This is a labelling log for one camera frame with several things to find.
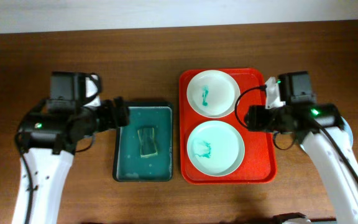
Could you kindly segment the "white plate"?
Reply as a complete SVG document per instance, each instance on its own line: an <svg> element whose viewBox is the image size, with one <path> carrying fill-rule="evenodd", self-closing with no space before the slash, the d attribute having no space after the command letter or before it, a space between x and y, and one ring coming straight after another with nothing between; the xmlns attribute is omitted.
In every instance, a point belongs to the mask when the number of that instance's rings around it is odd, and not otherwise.
<svg viewBox="0 0 358 224"><path fill-rule="evenodd" d="M222 118L234 111L239 85L228 73L206 70L196 74L186 89L191 108L207 118Z"/></svg>

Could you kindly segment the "light blue plate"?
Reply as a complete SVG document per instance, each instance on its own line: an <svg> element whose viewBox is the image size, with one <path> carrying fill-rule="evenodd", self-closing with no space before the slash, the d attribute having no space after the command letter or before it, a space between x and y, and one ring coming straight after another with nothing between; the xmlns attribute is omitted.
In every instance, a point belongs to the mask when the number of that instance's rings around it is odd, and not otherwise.
<svg viewBox="0 0 358 224"><path fill-rule="evenodd" d="M344 123L344 129L341 133L341 144L343 146L349 145L350 147L352 147L354 142L352 129L349 126L349 123L343 117L341 119Z"/></svg>

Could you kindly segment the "light green plate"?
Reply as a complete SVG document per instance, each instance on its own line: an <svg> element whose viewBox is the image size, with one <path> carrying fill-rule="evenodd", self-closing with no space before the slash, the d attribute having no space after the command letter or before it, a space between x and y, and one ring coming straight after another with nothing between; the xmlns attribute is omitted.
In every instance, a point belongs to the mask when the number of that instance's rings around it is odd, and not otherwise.
<svg viewBox="0 0 358 224"><path fill-rule="evenodd" d="M186 150L198 171L211 177L223 177L239 168L246 148L233 126L223 121L206 121L192 130Z"/></svg>

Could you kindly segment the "yellow green sponge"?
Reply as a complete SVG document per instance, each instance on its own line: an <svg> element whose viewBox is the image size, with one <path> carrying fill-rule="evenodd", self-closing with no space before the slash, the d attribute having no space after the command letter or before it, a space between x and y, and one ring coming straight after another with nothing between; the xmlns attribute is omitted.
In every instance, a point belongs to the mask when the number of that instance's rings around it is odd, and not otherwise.
<svg viewBox="0 0 358 224"><path fill-rule="evenodd" d="M155 128L152 126L142 127L137 130L140 147L140 157L145 159L158 155L157 143L155 140Z"/></svg>

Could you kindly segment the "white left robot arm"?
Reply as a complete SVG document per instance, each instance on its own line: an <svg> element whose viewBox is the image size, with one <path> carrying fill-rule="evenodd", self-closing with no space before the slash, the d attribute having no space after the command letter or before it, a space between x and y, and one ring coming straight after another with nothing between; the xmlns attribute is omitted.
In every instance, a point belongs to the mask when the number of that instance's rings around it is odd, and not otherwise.
<svg viewBox="0 0 358 224"><path fill-rule="evenodd" d="M102 101L102 90L96 73L52 72L49 97L25 114L14 136L21 178L13 223L56 223L78 142L129 124L124 99Z"/></svg>

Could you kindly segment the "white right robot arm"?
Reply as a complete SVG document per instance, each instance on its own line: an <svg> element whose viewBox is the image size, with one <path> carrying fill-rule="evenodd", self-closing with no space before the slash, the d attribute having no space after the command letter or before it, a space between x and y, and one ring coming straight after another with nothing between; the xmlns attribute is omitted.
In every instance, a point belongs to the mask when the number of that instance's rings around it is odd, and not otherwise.
<svg viewBox="0 0 358 224"><path fill-rule="evenodd" d="M336 221L358 223L358 163L338 108L317 103L306 71L270 77L259 89L265 105L250 106L241 125L251 132L293 135L318 170Z"/></svg>

